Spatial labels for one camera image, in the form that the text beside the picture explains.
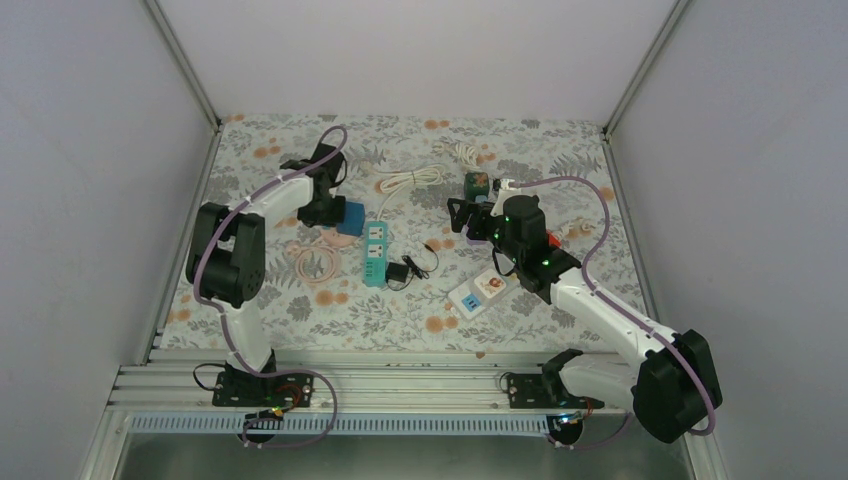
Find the dark blue cube socket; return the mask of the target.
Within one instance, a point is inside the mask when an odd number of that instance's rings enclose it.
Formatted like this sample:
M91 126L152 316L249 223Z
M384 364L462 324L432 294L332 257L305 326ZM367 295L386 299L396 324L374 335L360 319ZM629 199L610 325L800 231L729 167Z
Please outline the dark blue cube socket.
M336 231L341 235L360 237L365 224L365 206L358 202L347 201L343 220L336 225Z

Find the dark green cube socket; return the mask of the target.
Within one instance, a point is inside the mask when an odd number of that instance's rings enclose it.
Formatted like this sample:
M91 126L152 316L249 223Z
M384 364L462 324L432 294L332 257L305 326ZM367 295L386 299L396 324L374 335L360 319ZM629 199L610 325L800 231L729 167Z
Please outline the dark green cube socket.
M488 199L490 192L490 180L487 173L482 171L466 172L463 181L464 199L472 202L481 202Z

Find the black plug adapter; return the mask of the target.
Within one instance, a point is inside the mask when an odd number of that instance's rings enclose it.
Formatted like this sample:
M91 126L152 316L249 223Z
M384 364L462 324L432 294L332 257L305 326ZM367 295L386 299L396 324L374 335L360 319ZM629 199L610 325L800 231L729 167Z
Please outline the black plug adapter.
M428 244L424 244L425 249L434 256L435 265L432 268L425 269L418 265L410 255L403 255L400 262L390 262L385 270L386 286L391 291L402 291L406 289L413 280L427 280L431 273L434 273L439 267L440 261L436 251Z

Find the red cube socket adapter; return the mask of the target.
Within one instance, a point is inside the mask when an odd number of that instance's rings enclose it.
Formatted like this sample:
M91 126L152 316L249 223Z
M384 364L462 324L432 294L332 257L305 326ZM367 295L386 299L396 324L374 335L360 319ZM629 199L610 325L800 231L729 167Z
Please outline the red cube socket adapter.
M548 234L549 244L555 248L560 248L562 246L561 241L553 234Z

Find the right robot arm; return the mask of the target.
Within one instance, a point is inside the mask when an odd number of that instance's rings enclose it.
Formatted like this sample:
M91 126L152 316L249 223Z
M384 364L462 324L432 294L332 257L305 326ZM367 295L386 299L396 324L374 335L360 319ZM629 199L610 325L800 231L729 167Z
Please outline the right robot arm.
M451 228L491 244L520 285L587 324L614 350L610 360L571 349L544 368L541 391L555 407L577 397L627 411L655 439L706 436L716 426L722 394L707 340L678 333L619 304L584 263L554 245L536 196L472 202L450 198Z

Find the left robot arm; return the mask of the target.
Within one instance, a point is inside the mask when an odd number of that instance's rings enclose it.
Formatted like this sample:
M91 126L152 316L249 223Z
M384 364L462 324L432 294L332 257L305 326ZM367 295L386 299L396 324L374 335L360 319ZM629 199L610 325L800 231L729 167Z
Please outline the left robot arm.
M279 382L256 304L266 274L266 231L290 214L307 227L342 223L346 199L336 189L346 174L342 148L319 142L311 158L283 163L236 205L207 202L197 213L186 277L195 300L219 315L228 348L221 388L238 388L252 404L270 402Z

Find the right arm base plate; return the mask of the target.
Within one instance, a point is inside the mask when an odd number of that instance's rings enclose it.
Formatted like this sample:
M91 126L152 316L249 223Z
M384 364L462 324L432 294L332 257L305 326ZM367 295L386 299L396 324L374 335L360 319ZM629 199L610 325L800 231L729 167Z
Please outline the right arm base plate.
M498 385L507 396L511 409L602 409L605 404L596 399L578 397L564 390L550 393L542 374L505 372Z

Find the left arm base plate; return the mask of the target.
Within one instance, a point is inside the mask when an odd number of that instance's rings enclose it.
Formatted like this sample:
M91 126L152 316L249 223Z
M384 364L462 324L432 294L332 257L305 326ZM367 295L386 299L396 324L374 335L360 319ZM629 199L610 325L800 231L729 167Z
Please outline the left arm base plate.
M314 376L294 373L259 378L240 370L218 374L211 403L215 407L262 409L307 408L314 390Z

